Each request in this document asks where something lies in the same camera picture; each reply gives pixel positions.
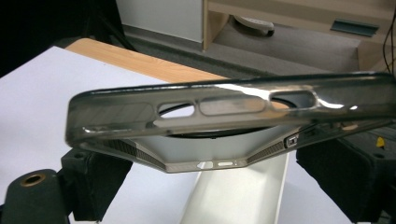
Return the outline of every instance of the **white surface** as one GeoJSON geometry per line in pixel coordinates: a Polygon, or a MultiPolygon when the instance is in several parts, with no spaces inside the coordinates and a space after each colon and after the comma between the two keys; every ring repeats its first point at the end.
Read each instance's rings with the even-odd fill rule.
{"type": "MultiPolygon", "coordinates": [[[[61,168],[60,158],[70,149],[64,142],[64,129],[71,97],[82,91],[155,83],[161,81],[56,48],[0,78],[0,203],[17,177],[61,168]]],[[[103,223],[179,223],[197,176],[166,175],[135,163],[103,223]]],[[[234,179],[238,183],[247,177],[234,179]]],[[[207,183],[207,188],[213,189],[210,184],[216,182],[221,180],[207,183]]],[[[227,198],[225,193],[219,192],[219,197],[227,198]]],[[[261,192],[251,192],[243,202],[260,196],[261,192]]],[[[235,208],[241,217],[249,212],[235,201],[235,207],[224,209],[221,215],[231,216],[235,208]]],[[[350,222],[290,154],[278,223],[350,222]]]]}
{"type": "Polygon", "coordinates": [[[288,155],[247,168],[202,172],[181,223],[277,223],[288,155]]]}
{"type": "Polygon", "coordinates": [[[203,39],[203,1],[117,0],[122,24],[195,42],[203,39]]]}

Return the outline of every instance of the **clear phone case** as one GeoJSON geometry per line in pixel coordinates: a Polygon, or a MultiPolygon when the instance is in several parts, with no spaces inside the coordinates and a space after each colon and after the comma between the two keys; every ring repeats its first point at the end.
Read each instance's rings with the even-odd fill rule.
{"type": "Polygon", "coordinates": [[[389,125],[395,96],[383,73],[87,91],[70,101],[66,142],[166,173],[239,168],[389,125]]]}

